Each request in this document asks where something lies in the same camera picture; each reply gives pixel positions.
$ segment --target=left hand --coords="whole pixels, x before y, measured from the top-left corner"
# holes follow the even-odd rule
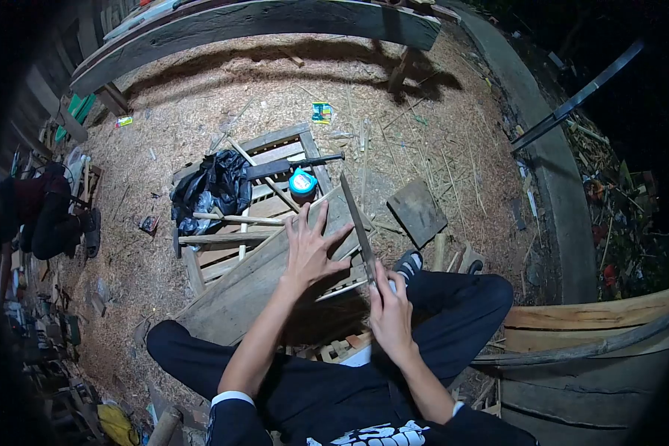
[[[287,239],[290,242],[290,250],[287,253],[287,267],[283,278],[291,281],[299,292],[307,290],[317,281],[346,270],[351,264],[349,257],[340,261],[333,261],[327,256],[327,251],[332,245],[345,238],[355,225],[348,223],[339,228],[329,237],[322,237],[324,223],[327,221],[327,209],[329,203],[322,201],[320,214],[317,222],[310,229],[307,217],[310,213],[310,204],[305,203],[297,216],[297,230],[293,228],[293,217],[285,220]]]

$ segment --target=wooden stick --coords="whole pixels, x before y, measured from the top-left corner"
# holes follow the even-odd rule
[[[476,178],[476,164],[473,161],[473,149],[471,148],[471,139],[468,136],[468,128],[464,127],[464,130],[466,132],[466,142],[468,143],[469,153],[471,155],[471,167],[473,168],[473,186],[476,189],[476,200],[481,205],[481,209],[483,209],[483,214],[486,216],[486,218],[488,218],[488,213],[486,212],[486,209],[483,207],[483,200],[481,199],[481,195],[478,192],[478,179]]]
[[[211,220],[223,220],[223,221],[232,221],[233,223],[251,223],[261,226],[284,226],[285,221],[281,219],[265,219],[263,217],[250,217],[250,216],[223,216],[218,213],[201,213],[194,212],[194,219],[211,219]]]
[[[423,101],[424,99],[426,99],[426,98],[420,98],[419,101],[416,101],[416,103],[414,103],[414,106],[419,105],[419,103],[421,101]],[[385,125],[384,128],[387,128],[387,127],[391,126],[394,123],[395,120],[398,120],[399,118],[401,118],[404,115],[404,113],[406,113],[406,112],[408,112],[408,110],[404,110],[403,112],[399,113],[397,115],[397,117],[394,118],[393,120],[389,121],[389,123],[387,125]]]
[[[459,201],[459,193],[456,191],[456,182],[454,181],[453,174],[451,174],[451,168],[449,167],[449,161],[446,160],[446,154],[444,154],[444,149],[442,147],[439,147],[439,150],[441,151],[441,156],[444,157],[444,164],[446,164],[446,170],[449,172],[449,180],[451,180],[451,187],[453,187],[454,189],[456,204],[459,207],[459,215],[461,216],[461,227],[464,228],[464,239],[468,240],[468,237],[466,237],[466,222],[464,221],[464,212],[463,210],[461,210],[461,201]]]
[[[389,149],[389,155],[392,156],[392,159],[394,160],[394,167],[397,168],[397,173],[399,174],[399,179],[401,180],[401,185],[404,186],[406,185],[406,182],[404,181],[404,176],[401,174],[401,169],[399,168],[399,161],[394,157],[394,152],[392,151],[392,147],[389,144],[389,141],[387,140],[387,135],[384,134],[384,128],[382,127],[382,122],[379,120],[379,118],[376,119],[376,124],[379,126],[379,129],[382,131],[382,138],[384,138],[384,144],[387,146]]]
[[[210,234],[206,236],[179,237],[179,243],[212,243],[215,245],[236,245],[241,243],[258,245],[277,231],[263,230],[257,233]]]
[[[256,163],[255,161],[253,161],[252,158],[250,157],[250,155],[248,155],[248,153],[246,153],[246,152],[243,150],[243,148],[240,147],[240,144],[238,144],[237,141],[236,141],[235,139],[231,138],[230,136],[226,136],[226,138],[228,139],[228,142],[230,143],[230,145],[233,146],[233,148],[234,148],[235,150],[237,150],[238,153],[240,153],[241,155],[243,155],[243,158],[245,158],[245,160],[248,161],[248,163],[250,163],[250,165],[258,165],[258,163]],[[288,205],[292,210],[294,210],[294,211],[297,212],[297,213],[300,213],[300,207],[297,205],[297,203],[295,203],[295,202],[293,201],[292,198],[290,198],[289,196],[287,196],[287,194],[286,194],[285,192],[281,191],[280,188],[277,187],[277,185],[275,184],[275,182],[274,182],[271,178],[268,178],[268,177],[266,176],[266,177],[263,178],[263,179],[265,180],[265,183],[267,183],[268,186],[270,186],[270,188],[273,190],[273,192],[275,192],[275,193],[277,194],[277,196],[279,196],[280,198],[282,198],[282,200],[285,201],[285,202],[287,203],[287,205]]]
[[[238,113],[238,116],[233,119],[232,123],[228,124],[228,128],[225,129],[225,132],[223,132],[223,135],[218,138],[218,140],[215,143],[211,143],[210,147],[208,148],[208,153],[207,155],[213,154],[217,149],[218,146],[220,146],[220,143],[223,142],[226,136],[228,136],[228,132],[230,131],[230,127],[234,126],[236,122],[238,122],[238,119],[240,119],[241,116],[243,116],[243,113],[245,113],[246,110],[248,110],[248,107],[250,107],[250,104],[255,100],[255,97],[250,98],[250,100],[245,104],[245,107],[243,107],[240,112]]]
[[[451,272],[451,268],[454,267],[454,263],[456,263],[456,259],[459,258],[459,254],[460,252],[456,251],[456,253],[454,254],[454,258],[451,259],[451,263],[449,263],[449,267],[446,268],[446,272]]]
[[[604,258],[607,255],[607,247],[609,246],[609,236],[612,234],[612,216],[609,216],[609,223],[607,224],[607,241],[604,244],[604,252],[602,253],[602,261],[600,262],[600,271],[604,266]]]

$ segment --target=sawdust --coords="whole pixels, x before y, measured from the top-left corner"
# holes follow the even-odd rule
[[[298,68],[280,49],[296,54],[306,65]],[[129,126],[115,128],[115,118],[97,102],[85,123],[89,139],[82,147],[94,165],[106,170],[98,200],[103,216],[101,251],[86,264],[78,251],[75,260],[61,258],[58,268],[62,286],[74,299],[73,308],[90,319],[81,327],[79,368],[103,395],[125,394],[120,396],[130,405],[143,408],[148,404],[145,383],[151,381],[170,400],[200,403],[135,344],[133,329],[151,313],[152,326],[173,317],[194,298],[185,266],[164,237],[172,227],[168,199],[172,173],[199,159],[250,98],[255,98],[253,104],[230,130],[237,140],[309,122],[314,100],[330,102],[331,125],[310,127],[322,154],[346,153],[345,162],[330,166],[330,176],[337,185],[344,169],[354,191],[361,190],[365,177],[359,141],[335,138],[333,132],[358,135],[359,121],[368,119],[366,212],[396,224],[386,199],[402,187],[402,178],[404,182],[428,178],[449,219],[445,265],[455,251],[462,251],[465,234],[474,249],[487,256],[487,272],[508,278],[520,298],[521,260],[535,224],[527,210],[528,230],[520,232],[514,225],[510,200],[521,198],[521,188],[507,137],[497,126],[501,94],[466,65],[461,53],[468,54],[473,47],[445,26],[434,48],[417,58],[403,94],[392,100],[387,80],[400,51],[391,43],[337,36],[236,39],[181,51],[117,79],[133,108],[134,122]],[[386,126],[386,138],[377,121]],[[160,197],[152,198],[151,193]],[[137,228],[148,215],[161,217],[154,238]],[[381,230],[373,245],[383,262],[391,265],[411,241]],[[432,243],[423,254],[430,263]],[[100,278],[108,288],[105,317],[98,317],[85,302],[86,293],[97,289]],[[113,376],[123,382],[126,392],[115,388]]]

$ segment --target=right hand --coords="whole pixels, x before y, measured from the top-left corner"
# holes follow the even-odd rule
[[[389,279],[396,284],[395,293]],[[372,332],[384,352],[401,368],[419,355],[419,346],[411,337],[413,306],[407,299],[406,282],[401,274],[385,271],[379,260],[376,261],[375,280],[376,286],[369,287]]]

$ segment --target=red object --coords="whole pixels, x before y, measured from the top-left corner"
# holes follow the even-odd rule
[[[602,239],[607,237],[608,230],[607,223],[602,226],[595,225],[592,227],[592,240],[595,242],[595,246],[599,245]]]
[[[607,286],[614,286],[617,283],[617,272],[614,270],[614,265],[610,264],[602,272],[604,277],[604,284]]]

